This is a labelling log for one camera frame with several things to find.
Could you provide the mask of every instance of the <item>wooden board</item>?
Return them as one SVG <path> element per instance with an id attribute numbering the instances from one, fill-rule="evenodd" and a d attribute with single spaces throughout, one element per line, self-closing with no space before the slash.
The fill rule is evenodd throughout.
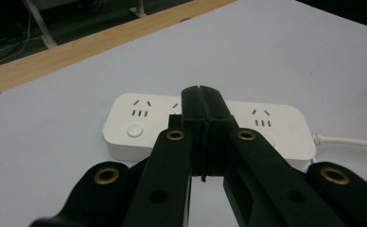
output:
<path id="1" fill-rule="evenodd" d="M 5 63 L 0 65 L 0 92 L 233 2 L 235 0 L 194 0 L 20 60 Z"/>

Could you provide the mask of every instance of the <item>white table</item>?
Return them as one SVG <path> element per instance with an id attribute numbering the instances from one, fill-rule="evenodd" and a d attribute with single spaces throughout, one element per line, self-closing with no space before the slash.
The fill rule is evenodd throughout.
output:
<path id="1" fill-rule="evenodd" d="M 118 96 L 200 84 L 367 139 L 367 26 L 293 0 L 240 0 L 4 92 L 0 227 L 56 215 L 87 169 L 112 160 L 101 129 Z M 324 145 L 317 160 L 367 181 L 367 148 Z M 194 179 L 190 226 L 237 226 L 221 183 Z"/>

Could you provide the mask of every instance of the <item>black plastic part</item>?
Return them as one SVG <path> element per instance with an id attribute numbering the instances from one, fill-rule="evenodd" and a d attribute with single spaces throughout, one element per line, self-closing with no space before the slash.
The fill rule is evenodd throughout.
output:
<path id="1" fill-rule="evenodd" d="M 98 184 L 96 174 L 102 169 L 117 169 L 112 183 Z M 111 178 L 105 171 L 101 179 Z M 62 210 L 53 218 L 41 218 L 31 227 L 108 227 L 119 226 L 130 200 L 130 170 L 119 163 L 106 162 L 90 168 L 75 185 Z"/>
<path id="2" fill-rule="evenodd" d="M 187 225 L 191 151 L 189 131 L 168 129 L 159 134 L 122 226 Z"/>
<path id="3" fill-rule="evenodd" d="M 367 183 L 351 170 L 332 163 L 310 166 L 306 181 L 353 227 L 367 227 Z"/>
<path id="4" fill-rule="evenodd" d="M 168 128 L 181 128 L 182 127 L 182 115 L 171 114 L 168 118 Z"/>
<path id="5" fill-rule="evenodd" d="M 229 167 L 224 177 L 224 190 L 239 226 L 249 226 L 253 198 L 236 168 Z"/>
<path id="6" fill-rule="evenodd" d="M 130 173 L 131 173 L 131 178 L 130 178 L 131 192 L 129 193 L 130 195 L 133 195 L 134 190 L 136 189 L 137 185 L 139 184 L 140 178 L 142 177 L 143 170 L 145 169 L 146 164 L 148 163 L 148 159 L 149 158 L 146 158 L 130 168 Z"/>
<path id="7" fill-rule="evenodd" d="M 346 226 L 337 214 L 304 181 L 269 142 L 257 131 L 237 129 L 230 134 L 228 144 L 233 163 L 253 198 L 252 207 L 237 204 L 227 192 L 233 207 L 244 207 L 237 214 L 246 225 L 257 227 L 342 227 Z"/>
<path id="8" fill-rule="evenodd" d="M 223 176 L 228 165 L 224 141 L 237 123 L 219 91 L 201 86 L 182 92 L 183 128 L 194 136 L 193 175 Z"/>

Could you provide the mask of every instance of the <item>screw hole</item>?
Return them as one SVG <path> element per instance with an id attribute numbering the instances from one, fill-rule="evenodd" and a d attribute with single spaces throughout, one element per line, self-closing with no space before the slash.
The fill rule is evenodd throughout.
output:
<path id="1" fill-rule="evenodd" d="M 242 140 L 254 140 L 256 135 L 251 131 L 240 131 L 237 136 Z"/>
<path id="2" fill-rule="evenodd" d="M 331 183 L 346 185 L 351 182 L 348 176 L 346 176 L 342 171 L 333 167 L 323 167 L 320 170 L 320 174 L 322 174 L 322 176 Z"/>
<path id="3" fill-rule="evenodd" d="M 95 182 L 100 185 L 115 182 L 119 177 L 118 169 L 114 167 L 102 168 L 95 175 Z"/>
<path id="4" fill-rule="evenodd" d="M 182 131 L 170 131 L 166 134 L 166 138 L 170 140 L 181 140 L 184 138 L 184 133 Z"/>

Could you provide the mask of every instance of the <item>power strip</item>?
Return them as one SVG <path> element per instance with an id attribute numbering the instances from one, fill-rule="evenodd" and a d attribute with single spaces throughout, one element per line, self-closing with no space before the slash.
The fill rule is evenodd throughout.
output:
<path id="1" fill-rule="evenodd" d="M 259 131 L 297 168 L 304 169 L 316 153 L 304 116 L 287 105 L 226 101 L 241 128 Z M 151 154 L 158 134 L 168 126 L 170 114 L 181 114 L 179 96 L 124 94 L 113 104 L 103 128 L 116 160 L 139 162 Z"/>

